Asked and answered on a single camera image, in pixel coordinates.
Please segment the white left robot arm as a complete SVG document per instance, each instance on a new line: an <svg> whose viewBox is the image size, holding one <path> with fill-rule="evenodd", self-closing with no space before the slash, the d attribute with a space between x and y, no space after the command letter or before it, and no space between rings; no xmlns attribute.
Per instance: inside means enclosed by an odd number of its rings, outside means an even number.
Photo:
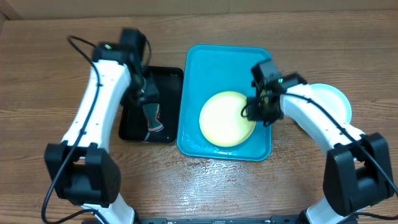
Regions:
<svg viewBox="0 0 398 224"><path fill-rule="evenodd" d="M90 79L80 107L59 144L44 153L52 183L44 198L41 219L50 197L68 200L81 209L59 223L91 213L100 223L134 223L136 213L120 194L121 172L109 155L109 140L119 105L123 101L142 110L147 130L163 129L159 121L159 92L142 60L148 41L136 44L100 43L94 46Z"/></svg>

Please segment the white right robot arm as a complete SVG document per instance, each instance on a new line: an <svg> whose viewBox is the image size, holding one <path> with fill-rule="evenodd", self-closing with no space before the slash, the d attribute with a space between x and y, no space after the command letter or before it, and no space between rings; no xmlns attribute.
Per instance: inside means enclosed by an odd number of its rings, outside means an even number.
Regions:
<svg viewBox="0 0 398 224"><path fill-rule="evenodd" d="M241 116L265 126L283 116L292 118L326 155L324 197L292 217L293 223L356 223L365 208L397 194L389 146L379 134L365 134L332 109L338 92L309 85L298 74L255 78L256 95L248 98Z"/></svg>

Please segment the yellow plate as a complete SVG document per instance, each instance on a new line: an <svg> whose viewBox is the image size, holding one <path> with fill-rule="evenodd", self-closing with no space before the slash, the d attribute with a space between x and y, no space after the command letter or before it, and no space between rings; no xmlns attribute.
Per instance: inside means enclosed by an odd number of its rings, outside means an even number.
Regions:
<svg viewBox="0 0 398 224"><path fill-rule="evenodd" d="M244 142L256 123L245 118L247 97L236 91L224 91L212 96L200 111L202 135L219 147L234 147Z"/></svg>

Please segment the light blue plate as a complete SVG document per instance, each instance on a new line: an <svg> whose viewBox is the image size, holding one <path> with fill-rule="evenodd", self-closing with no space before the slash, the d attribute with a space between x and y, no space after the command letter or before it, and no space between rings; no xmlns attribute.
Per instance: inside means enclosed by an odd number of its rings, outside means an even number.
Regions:
<svg viewBox="0 0 398 224"><path fill-rule="evenodd" d="M331 85L323 83L311 84L311 89L331 114L345 123L351 122L351 104L343 92Z"/></svg>

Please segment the green orange sponge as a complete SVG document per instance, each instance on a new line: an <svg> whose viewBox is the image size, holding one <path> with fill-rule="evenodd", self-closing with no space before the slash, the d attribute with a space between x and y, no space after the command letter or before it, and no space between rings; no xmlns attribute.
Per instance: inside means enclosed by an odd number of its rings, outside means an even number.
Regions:
<svg viewBox="0 0 398 224"><path fill-rule="evenodd" d="M164 127L164 125L159 121L160 105L158 103L150 103L143 105L142 109L147 120L148 131L160 131Z"/></svg>

